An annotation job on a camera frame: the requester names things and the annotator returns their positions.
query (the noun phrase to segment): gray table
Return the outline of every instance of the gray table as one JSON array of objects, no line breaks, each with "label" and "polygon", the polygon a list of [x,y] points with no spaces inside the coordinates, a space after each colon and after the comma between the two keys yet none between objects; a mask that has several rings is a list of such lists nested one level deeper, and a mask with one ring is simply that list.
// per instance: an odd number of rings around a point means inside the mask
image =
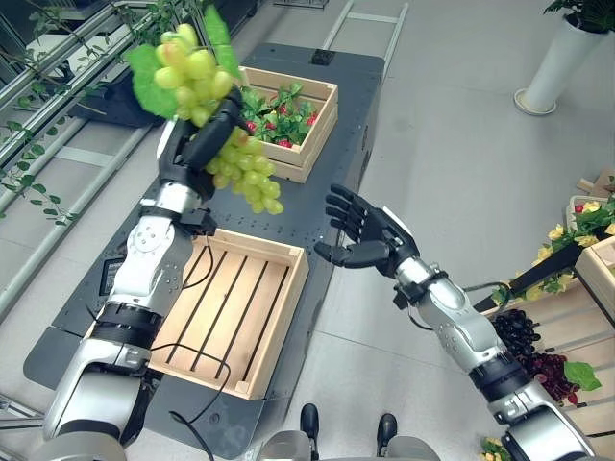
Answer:
[{"label": "gray table", "polygon": [[[374,144],[383,60],[337,53],[329,65],[311,64],[314,50],[262,44],[244,65],[339,85],[339,115],[335,128],[306,184],[281,181],[285,212],[278,216],[255,215],[242,198],[219,191],[209,202],[222,229],[307,248],[309,276],[295,311],[269,388],[262,400],[243,400],[222,394],[196,423],[214,454],[227,459],[239,456],[259,432],[278,425],[290,403],[308,349],[314,321],[325,297],[332,266],[311,250],[319,238],[336,235],[324,214],[325,195],[332,182],[358,189]],[[146,196],[156,193],[156,183]],[[137,221],[134,209],[93,263],[66,305],[48,327],[24,363],[27,378],[55,389],[91,324],[85,305],[99,309],[106,260],[119,257],[118,248]],[[152,400],[145,427],[199,448],[192,434],[171,420],[169,410],[190,416],[211,399],[214,391],[173,376],[165,376]]]}]

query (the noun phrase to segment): yellow flower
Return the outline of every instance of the yellow flower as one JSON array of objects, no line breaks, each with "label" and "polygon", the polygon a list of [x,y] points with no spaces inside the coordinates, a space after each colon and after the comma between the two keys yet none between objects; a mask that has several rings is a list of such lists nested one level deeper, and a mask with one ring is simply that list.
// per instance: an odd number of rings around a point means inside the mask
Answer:
[{"label": "yellow flower", "polygon": [[599,240],[594,235],[584,235],[583,237],[576,237],[575,241],[579,243],[581,247],[591,247],[592,245],[599,242]]},{"label": "yellow flower", "polygon": [[583,205],[583,213],[593,213],[594,211],[598,211],[600,209],[600,204],[598,202],[586,202]]},{"label": "yellow flower", "polygon": [[570,283],[571,281],[573,281],[574,276],[572,274],[562,274],[561,276],[559,276],[559,279],[557,279],[557,283],[559,283],[561,285],[561,291],[566,291],[566,286],[568,285],[568,283]]},{"label": "yellow flower", "polygon": [[549,256],[551,256],[553,253],[554,253],[554,247],[547,247],[547,248],[542,247],[540,250],[538,250],[537,259],[534,262],[532,262],[531,265],[532,266],[537,266],[542,261],[544,261]]},{"label": "yellow flower", "polygon": [[528,301],[537,301],[542,298],[543,294],[542,285],[534,285],[526,291],[526,299]]},{"label": "yellow flower", "polygon": [[553,229],[547,235],[549,236],[550,240],[557,240],[563,234],[564,234],[564,228],[561,227],[561,224],[558,224],[557,226],[555,226],[555,229]]}]

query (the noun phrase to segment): grape bunch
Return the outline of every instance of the grape bunch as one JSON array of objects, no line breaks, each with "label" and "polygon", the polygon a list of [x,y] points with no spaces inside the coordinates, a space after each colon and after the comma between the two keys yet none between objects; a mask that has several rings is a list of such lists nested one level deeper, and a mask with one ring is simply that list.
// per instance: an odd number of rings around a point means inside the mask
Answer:
[{"label": "grape bunch", "polygon": [[201,128],[233,87],[233,76],[217,66],[215,57],[199,42],[189,24],[180,24],[177,32],[165,32],[156,56],[163,68],[154,76],[156,85],[174,89],[182,120],[191,120]]},{"label": "grape bunch", "polygon": [[567,398],[570,403],[578,403],[576,391],[580,387],[571,383],[564,375],[564,355],[554,353],[533,353],[529,357],[520,357],[520,362],[528,374],[538,380],[555,401]]},{"label": "grape bunch", "polygon": [[510,353],[515,356],[530,356],[535,351],[531,344],[540,340],[540,335],[534,332],[534,323],[527,318],[526,312],[510,309],[498,315],[493,326]]},{"label": "grape bunch", "polygon": [[280,185],[269,179],[275,172],[274,164],[262,154],[262,143],[243,130],[234,129],[229,141],[205,170],[213,175],[213,185],[217,189],[231,184],[234,194],[243,194],[254,213],[267,210],[269,214],[280,214],[284,211],[277,200]]}]

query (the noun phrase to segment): tiled floor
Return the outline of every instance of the tiled floor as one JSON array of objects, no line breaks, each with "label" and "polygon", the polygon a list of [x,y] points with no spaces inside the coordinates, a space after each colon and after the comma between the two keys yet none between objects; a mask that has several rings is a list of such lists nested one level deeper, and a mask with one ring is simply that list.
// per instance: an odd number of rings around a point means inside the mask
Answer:
[{"label": "tiled floor", "polygon": [[[397,15],[403,3],[357,0],[355,11]],[[331,0],[324,12],[267,4],[235,48],[245,56],[261,41],[320,46],[344,4]],[[528,267],[546,231],[561,222],[578,178],[593,179],[613,164],[613,37],[572,79],[557,112],[532,118],[513,107],[511,95],[528,84],[558,25],[556,15],[541,14],[547,1],[409,4],[383,83],[376,145],[361,192],[395,210],[423,256],[437,260],[460,284],[509,278]],[[352,23],[333,49],[382,56],[390,31],[388,25]],[[51,393],[25,379],[20,364],[153,179],[155,143],[153,134],[0,325],[0,393],[40,409],[49,404]],[[27,235],[21,240],[1,232],[3,257],[18,260]],[[323,458],[370,455],[378,417],[392,411],[401,432],[424,438],[443,460],[475,459],[479,437],[502,430],[433,336],[393,306],[391,288],[375,271],[333,273],[283,428],[297,428],[301,407],[313,401],[321,413]],[[32,436],[6,435],[0,444],[20,452],[36,445]],[[128,455],[204,458],[150,431]]]}]

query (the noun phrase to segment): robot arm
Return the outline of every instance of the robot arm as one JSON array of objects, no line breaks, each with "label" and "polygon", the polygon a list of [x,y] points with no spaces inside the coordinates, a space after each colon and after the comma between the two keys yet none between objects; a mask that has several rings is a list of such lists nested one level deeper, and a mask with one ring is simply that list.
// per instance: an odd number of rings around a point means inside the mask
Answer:
[{"label": "robot arm", "polygon": [[[160,191],[155,200],[141,202],[126,260],[61,379],[43,424],[46,442],[33,460],[126,459],[122,447],[142,429],[154,394],[150,347],[182,290],[191,238],[215,231],[200,209],[213,195],[203,169],[234,127],[243,126],[240,110],[234,88],[202,130],[189,122],[167,123],[157,151]],[[201,216],[196,225],[194,215]]]},{"label": "robot arm", "polygon": [[317,243],[316,253],[342,267],[376,268],[395,279],[395,304],[416,305],[440,344],[473,380],[501,425],[504,446],[516,461],[557,461],[593,456],[587,439],[537,382],[506,350],[495,329],[470,304],[464,291],[435,264],[419,255],[410,231],[388,209],[332,185],[327,196],[332,226],[356,243]]}]

